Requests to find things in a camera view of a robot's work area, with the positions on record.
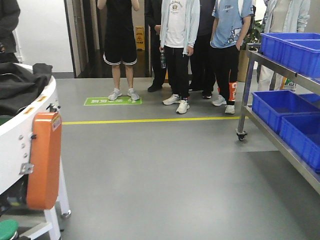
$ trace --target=machine leg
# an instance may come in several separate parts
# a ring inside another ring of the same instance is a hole
[[[243,108],[245,108],[248,105],[248,99],[249,99],[250,87],[251,87],[251,81],[252,81],[252,74],[253,74],[254,65],[255,65],[255,61],[249,55],[248,55],[248,57],[250,58],[250,61],[249,61],[248,68],[246,71],[246,80],[245,80],[244,91],[243,91],[243,96],[242,96],[241,116],[240,116],[240,119],[238,122],[238,128],[235,130],[239,141],[245,140],[246,136],[248,135],[248,133],[246,131],[244,131],[246,114],[245,114],[245,110]]]
[[[61,209],[61,217],[63,219],[68,219],[71,216],[71,210],[70,210],[70,206],[69,206],[65,175],[64,175],[64,169],[63,169],[61,158],[60,158],[58,201],[59,201],[60,209]]]
[[[56,208],[53,207],[50,210],[44,210],[44,217],[47,222],[52,224],[52,228],[49,230],[50,240],[59,240],[61,238],[61,234]]]

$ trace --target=white sneaker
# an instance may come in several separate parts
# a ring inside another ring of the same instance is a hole
[[[120,92],[120,89],[115,88],[113,92],[108,96],[108,99],[113,101],[113,100],[116,100],[117,97],[120,97],[121,95],[122,93]]]
[[[140,96],[133,88],[129,88],[128,90],[128,96],[131,97],[132,100],[139,100]]]
[[[224,113],[225,114],[235,114],[235,105],[227,105]]]
[[[213,105],[215,105],[216,107],[219,107],[221,105],[227,104],[227,101],[224,99],[223,96],[221,96],[220,94],[218,95],[218,99],[217,100],[213,100],[211,102]]]
[[[181,100],[179,107],[176,109],[177,114],[185,114],[190,108],[189,103],[186,100]]]
[[[178,94],[172,94],[171,97],[162,101],[164,105],[178,104],[179,102],[180,102],[180,96]]]

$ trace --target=light blue jacket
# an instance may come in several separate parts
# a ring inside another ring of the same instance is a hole
[[[269,33],[272,15],[275,10],[277,0],[269,0],[267,9],[266,9],[266,21],[264,32]],[[286,14],[283,32],[284,33],[296,33],[304,32],[305,27],[307,26],[308,20],[310,18],[309,13],[310,9],[310,0],[291,0],[289,4],[289,9]]]
[[[161,30],[160,45],[163,48],[166,42],[168,30],[169,7],[171,0],[163,0],[161,8]],[[185,16],[185,38],[183,54],[187,54],[187,47],[194,47],[197,39],[199,19],[200,19],[200,2],[199,0],[186,0],[186,16]]]

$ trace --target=stainless steel cart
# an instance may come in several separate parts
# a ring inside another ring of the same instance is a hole
[[[320,194],[320,175],[315,173],[281,138],[277,135],[259,116],[252,111],[252,106],[248,105],[252,74],[255,62],[266,66],[278,74],[294,81],[303,88],[320,95],[320,82],[309,77],[296,73],[278,63],[268,59],[257,51],[250,48],[260,48],[259,43],[248,43],[246,54],[249,57],[246,81],[244,85],[241,116],[236,129],[236,134],[240,141],[245,140],[247,132],[244,131],[246,116],[264,133],[264,135],[274,144],[274,146],[283,154],[285,158],[297,169],[297,171],[309,182],[309,184]]]

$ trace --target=yellow wet floor sign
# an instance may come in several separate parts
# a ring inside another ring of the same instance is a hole
[[[139,105],[142,99],[133,100],[129,96],[120,96],[116,100],[109,100],[107,97],[87,97],[85,106],[104,106],[104,105]]]
[[[145,50],[145,28],[143,26],[135,27],[136,49]]]

